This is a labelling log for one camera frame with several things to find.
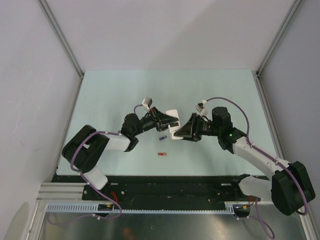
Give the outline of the white remote control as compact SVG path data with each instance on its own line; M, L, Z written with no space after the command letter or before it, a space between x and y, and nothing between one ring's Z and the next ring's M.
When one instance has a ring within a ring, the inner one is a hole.
M174 123L171 123L168 126L169 129L169 134L170 134L170 138L172 140L182 140L183 137L181 136L175 136L175 132L178 131L181 128L181 123L180 123L180 119L179 119L179 114L178 111L176 109L171 109L171 110L167 110L165 112L166 115L169 115L171 117L177 118L177 121Z

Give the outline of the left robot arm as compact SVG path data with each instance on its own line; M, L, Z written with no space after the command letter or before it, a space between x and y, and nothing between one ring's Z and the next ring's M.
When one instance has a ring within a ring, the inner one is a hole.
M78 173L88 185L93 187L93 194L100 200L110 196L108 178L97 166L105 150L130 152L138 144L137 136L151 129L158 132L169 130L172 135L179 129L180 120L176 109L166 113L151 107L139 118L136 113L127 114L120 132L97 131L91 125L83 126L64 146L61 155L70 163L71 170Z

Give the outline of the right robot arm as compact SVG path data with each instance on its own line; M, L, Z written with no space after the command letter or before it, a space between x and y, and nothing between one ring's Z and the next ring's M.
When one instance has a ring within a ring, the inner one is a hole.
M226 107L215 107L212 119L193 113L188 122L174 132L174 136L198 142L202 136L217 137L223 150L248 161L267 179L249 174L236 178L230 188L231 196L242 201L247 196L259 197L273 202L284 215L290 216L315 199L316 193L306 167L299 161L287 160L266 153L248 139L248 134L233 126Z

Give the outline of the red orange battery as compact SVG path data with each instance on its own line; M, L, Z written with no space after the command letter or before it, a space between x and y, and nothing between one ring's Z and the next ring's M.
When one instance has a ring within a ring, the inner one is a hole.
M158 155L158 156L167 156L167 153L165 153L165 152L158 152L157 155Z

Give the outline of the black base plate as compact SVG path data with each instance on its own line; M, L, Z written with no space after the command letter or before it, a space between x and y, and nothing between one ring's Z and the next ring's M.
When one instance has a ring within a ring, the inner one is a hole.
M235 176L111 176L102 194L121 207L203 210L224 202L248 204L232 186Z

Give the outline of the left aluminium frame post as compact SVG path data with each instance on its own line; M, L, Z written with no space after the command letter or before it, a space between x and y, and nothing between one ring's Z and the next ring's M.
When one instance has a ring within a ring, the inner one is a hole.
M39 4L40 9L43 11L49 25L51 26L55 36L57 37L61 47L63 48L67 58L69 59L72 67L74 68L75 72L79 76L79 78L82 80L84 77L84 72L67 40L65 37L65 34L63 33L60 24L57 21L57 18L55 17L54 12L52 11L50 5L46 0L37 0L37 3Z

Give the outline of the aluminium frame post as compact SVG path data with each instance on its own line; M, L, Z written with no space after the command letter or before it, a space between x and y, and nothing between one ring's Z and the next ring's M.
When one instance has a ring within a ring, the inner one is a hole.
M289 30L292 22L294 21L296 15L298 14L300 8L304 4L305 0L294 0L291 4L287 14L285 15L278 31L275 34L266 54L264 55L260 65L258 66L257 70L255 71L257 76L260 76L266 66L268 65L269 61L272 59L273 55L275 54L277 48L281 44L285 34Z
M65 34L63 33L60 24L57 21L57 18L55 17L54 12L52 11L50 5L46 0L37 0L37 3L39 4L40 9L43 11L49 25L51 26L55 36L57 37L61 47L63 48L67 58L69 59L72 67L74 68L75 72L79 76L79 78L82 80L84 77L84 72L67 40L65 37Z

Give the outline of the right aluminium frame post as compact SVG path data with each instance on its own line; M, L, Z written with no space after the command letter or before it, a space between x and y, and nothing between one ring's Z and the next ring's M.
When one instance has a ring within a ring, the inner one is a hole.
M294 0L291 4L287 14L285 15L278 31L275 34L266 54L264 55L260 65L258 66L257 70L255 71L257 76L260 76L266 66L268 65L269 61L272 59L273 55L275 54L277 48L281 44L285 34L289 30L292 22L294 21L296 15L298 14L300 8L304 4L305 0Z

